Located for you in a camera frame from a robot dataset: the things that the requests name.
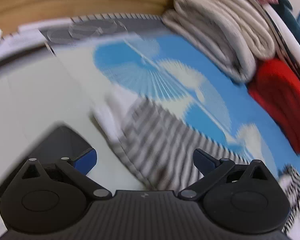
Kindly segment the folded beige blanket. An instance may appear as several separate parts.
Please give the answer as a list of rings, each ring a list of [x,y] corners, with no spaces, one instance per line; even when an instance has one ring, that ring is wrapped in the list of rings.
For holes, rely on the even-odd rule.
[[[276,54],[269,25],[247,0],[173,0],[162,20],[237,83]]]

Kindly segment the blue white patterned bedspread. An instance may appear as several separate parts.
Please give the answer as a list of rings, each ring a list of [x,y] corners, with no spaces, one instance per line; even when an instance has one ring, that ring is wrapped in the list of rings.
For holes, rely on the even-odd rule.
[[[196,202],[178,197],[191,184],[156,190],[139,181],[93,115],[110,93],[122,91],[161,104],[195,129],[193,108],[199,107],[227,137],[241,124],[255,124],[266,140],[278,130],[293,151],[245,85],[226,77],[157,16],[100,15],[64,20],[61,28],[44,23],[0,41],[0,198],[30,159],[30,148],[59,125],[92,146],[77,159],[61,159],[112,198],[92,202],[77,223],[61,231],[9,230],[0,215],[0,239],[292,239],[284,232],[291,204],[283,229],[235,233],[209,220]]]

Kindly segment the black white striped garment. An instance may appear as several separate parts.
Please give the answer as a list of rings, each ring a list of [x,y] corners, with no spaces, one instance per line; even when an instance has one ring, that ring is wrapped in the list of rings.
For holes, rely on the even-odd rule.
[[[266,140],[250,123],[241,124],[234,135],[227,137],[199,107],[193,110],[199,129],[161,104],[122,91],[110,93],[103,105],[93,109],[93,115],[112,151],[148,188],[176,191],[200,179],[192,160],[197,148],[237,164],[253,159],[264,161],[292,207],[284,232],[292,239],[300,239],[300,157],[288,147],[281,133],[271,131]]]

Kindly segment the black smartphone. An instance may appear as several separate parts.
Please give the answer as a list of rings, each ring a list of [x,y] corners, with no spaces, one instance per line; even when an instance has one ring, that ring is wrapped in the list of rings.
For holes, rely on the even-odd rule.
[[[42,164],[55,163],[61,157],[77,159],[92,146],[78,133],[65,125],[55,126],[40,138],[27,153],[28,158],[36,158]]]

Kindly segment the folded white clothes stack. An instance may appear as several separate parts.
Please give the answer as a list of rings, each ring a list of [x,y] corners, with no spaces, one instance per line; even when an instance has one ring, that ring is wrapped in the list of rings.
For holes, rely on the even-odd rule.
[[[300,78],[300,44],[288,29],[286,24],[268,4],[261,5],[257,0],[248,0],[264,17],[275,38],[276,52],[282,61],[285,61]]]

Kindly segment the red folded blanket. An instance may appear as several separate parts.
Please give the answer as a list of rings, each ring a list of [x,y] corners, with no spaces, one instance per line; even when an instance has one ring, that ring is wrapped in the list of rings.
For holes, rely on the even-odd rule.
[[[300,153],[300,80],[281,60],[260,61],[248,93],[283,130]]]

